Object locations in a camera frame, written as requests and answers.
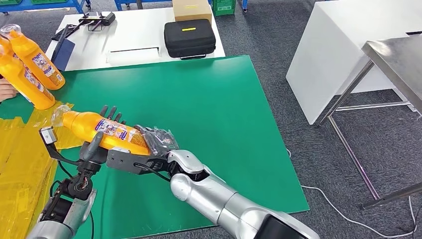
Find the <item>plastic bottle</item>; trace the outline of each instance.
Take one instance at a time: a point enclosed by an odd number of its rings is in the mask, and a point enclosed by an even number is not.
[[[124,148],[132,154],[149,155],[149,148],[138,130],[106,119],[93,112],[76,112],[69,107],[59,106],[53,113],[54,126],[69,128],[78,138],[91,142],[97,132],[104,132],[100,147]]]
[[[16,55],[45,87],[50,90],[58,90],[64,86],[63,75],[40,47],[22,34],[20,26],[16,24],[5,25],[0,29],[0,33],[7,37]]]
[[[2,74],[35,108],[45,110],[56,102],[54,96],[28,72],[23,63],[0,46],[0,74]]]

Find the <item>silver robotic arm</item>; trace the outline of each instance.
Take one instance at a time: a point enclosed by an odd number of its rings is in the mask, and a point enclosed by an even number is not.
[[[236,239],[319,239],[309,227],[292,216],[262,207],[240,195],[187,150],[173,150],[169,163],[182,170],[172,175],[171,190],[184,201],[224,228]],[[195,180],[193,175],[208,176]]]
[[[91,177],[105,162],[107,167],[135,174],[153,172],[170,181],[176,198],[191,205],[236,239],[319,239],[318,234],[288,214],[262,207],[240,195],[191,152],[178,149],[170,132],[139,130],[153,155],[134,155],[121,148],[106,152],[99,147],[103,135],[98,133],[92,143],[84,144],[80,160],[71,161],[57,152],[53,128],[41,129],[50,156],[77,165],[78,174],[60,183],[27,239],[74,237],[79,226],[86,221],[97,193],[92,188]],[[167,172],[170,179],[158,171]],[[73,201],[63,199],[61,195]]]

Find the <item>black case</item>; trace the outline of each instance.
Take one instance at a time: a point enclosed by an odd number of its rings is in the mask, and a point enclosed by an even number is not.
[[[173,58],[206,55],[215,50],[214,31],[207,19],[166,23],[164,42]]]

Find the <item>green cutting mat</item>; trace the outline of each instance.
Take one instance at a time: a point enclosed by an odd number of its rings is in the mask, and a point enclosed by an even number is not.
[[[117,106],[128,125],[170,129],[183,149],[193,152],[241,194],[288,213],[308,204],[287,155],[249,56],[146,64],[64,72],[56,99],[74,110],[98,112]],[[32,107],[23,97],[0,105],[0,118],[23,116]],[[78,158],[78,148],[64,150]],[[61,170],[56,179],[65,177]],[[93,177],[95,238],[117,239],[210,226],[171,193],[168,182],[102,167]],[[91,235],[91,222],[76,238]]]

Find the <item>gray carpet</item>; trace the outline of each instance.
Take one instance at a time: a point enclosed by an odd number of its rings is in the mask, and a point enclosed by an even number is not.
[[[413,222],[407,199],[367,211],[358,209],[360,203],[371,200],[371,194],[332,127],[308,125],[286,81],[285,75],[313,4],[312,0],[251,0],[246,14],[237,5],[235,15],[216,18],[225,52],[251,56],[280,133],[293,153],[292,162],[303,185],[320,187],[345,215],[381,233],[408,232],[413,228]],[[146,3],[144,7],[170,5],[169,2]],[[93,0],[93,10],[115,10],[115,5],[111,0]],[[0,16],[0,23],[20,24],[26,35],[45,50],[63,15],[73,13],[76,13],[74,9],[11,12],[9,16]],[[378,91],[355,94],[347,103],[396,100],[392,91]],[[418,114],[403,106],[338,113],[334,118],[380,195],[422,181],[422,119],[418,120]],[[304,192],[311,210],[294,216],[321,238],[381,238],[344,220],[319,192],[309,189]],[[421,194],[413,195],[412,199],[415,211],[422,205]],[[210,228],[152,238],[228,239],[230,236],[221,228]],[[415,233],[415,238],[422,238],[422,230]]]

